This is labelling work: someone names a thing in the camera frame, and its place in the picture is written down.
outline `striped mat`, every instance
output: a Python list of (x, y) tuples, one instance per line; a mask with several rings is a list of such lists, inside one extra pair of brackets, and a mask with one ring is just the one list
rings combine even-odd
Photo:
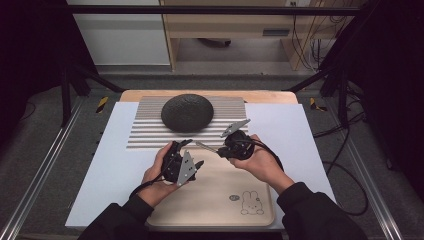
[[(169, 141), (180, 142), (193, 139), (188, 147), (197, 147), (194, 142), (200, 141), (208, 146), (218, 148), (223, 145), (224, 139), (220, 135), (234, 122), (246, 119), (246, 109), (243, 98), (204, 96), (214, 108), (211, 123), (196, 133), (177, 133), (168, 129), (162, 122), (161, 111), (171, 96), (143, 97), (137, 108), (131, 133), (128, 139), (127, 150), (143, 150), (161, 148)], [(247, 125), (240, 130), (247, 134)]]

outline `dark gray stone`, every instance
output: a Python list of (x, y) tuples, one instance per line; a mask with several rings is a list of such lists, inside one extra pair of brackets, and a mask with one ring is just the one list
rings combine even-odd
[(198, 132), (212, 120), (213, 106), (208, 99), (197, 94), (182, 94), (168, 100), (162, 108), (165, 126), (174, 132)]

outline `wooden board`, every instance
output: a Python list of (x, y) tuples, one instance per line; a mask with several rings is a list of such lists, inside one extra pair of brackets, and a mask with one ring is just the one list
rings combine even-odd
[(150, 225), (247, 227), (268, 226), (274, 221), (267, 184), (217, 154), (189, 151), (195, 163), (205, 161), (197, 179), (162, 201), (147, 219)]
[(177, 96), (185, 93), (201, 96), (243, 97), (248, 103), (298, 103), (296, 95), (292, 92), (214, 90), (127, 90), (122, 94), (120, 102), (139, 102), (143, 96)]

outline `person's right hand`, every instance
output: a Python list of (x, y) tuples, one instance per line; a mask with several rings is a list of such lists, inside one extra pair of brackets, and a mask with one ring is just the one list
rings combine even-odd
[[(156, 176), (161, 172), (163, 164), (163, 158), (165, 157), (168, 150), (171, 148), (172, 142), (169, 142), (165, 147), (161, 148), (156, 154), (155, 162), (153, 166), (146, 170), (143, 176), (142, 183), (155, 179)], [(143, 199), (151, 207), (156, 207), (163, 199), (169, 194), (176, 191), (179, 187), (177, 184), (166, 184), (163, 181), (155, 182), (142, 189), (137, 195)]]
[[(250, 138), (260, 141), (256, 134), (251, 135)], [(262, 147), (255, 146), (249, 159), (230, 158), (229, 160), (236, 168), (244, 169), (258, 180), (268, 183), (278, 194), (294, 184), (293, 180), (281, 170), (274, 157)]]

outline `black jacket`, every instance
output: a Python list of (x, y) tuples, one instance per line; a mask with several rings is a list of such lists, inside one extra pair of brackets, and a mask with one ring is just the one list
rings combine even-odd
[[(295, 183), (277, 199), (284, 211), (284, 227), (291, 240), (367, 239), (353, 222), (324, 193), (313, 193), (304, 183)], [(124, 206), (112, 203), (81, 234), (79, 240), (148, 239), (146, 219), (153, 212), (135, 196)]]

